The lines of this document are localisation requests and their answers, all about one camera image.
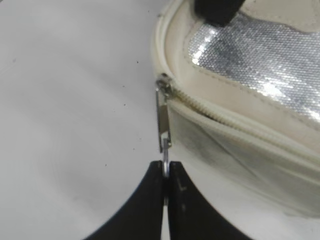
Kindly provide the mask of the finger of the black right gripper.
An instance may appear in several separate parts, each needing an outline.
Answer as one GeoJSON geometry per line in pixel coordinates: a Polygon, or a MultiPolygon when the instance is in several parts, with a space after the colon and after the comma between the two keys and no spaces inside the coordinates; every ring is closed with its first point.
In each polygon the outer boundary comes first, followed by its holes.
{"type": "Polygon", "coordinates": [[[183,164],[169,164],[167,212],[171,240],[249,240],[201,194],[183,164]]]}

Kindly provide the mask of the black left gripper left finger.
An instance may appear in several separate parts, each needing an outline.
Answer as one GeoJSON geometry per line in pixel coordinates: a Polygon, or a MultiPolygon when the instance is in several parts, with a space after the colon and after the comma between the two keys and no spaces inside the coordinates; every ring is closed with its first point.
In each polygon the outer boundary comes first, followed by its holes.
{"type": "Polygon", "coordinates": [[[87,240],[160,240],[164,208],[163,162],[152,161],[130,198],[87,240]]]}

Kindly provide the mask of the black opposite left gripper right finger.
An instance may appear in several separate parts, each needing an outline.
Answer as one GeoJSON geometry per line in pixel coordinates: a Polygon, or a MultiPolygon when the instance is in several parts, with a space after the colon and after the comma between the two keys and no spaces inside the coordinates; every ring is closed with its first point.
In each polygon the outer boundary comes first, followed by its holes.
{"type": "Polygon", "coordinates": [[[195,0],[194,13],[211,25],[227,25],[245,0],[195,0]]]}

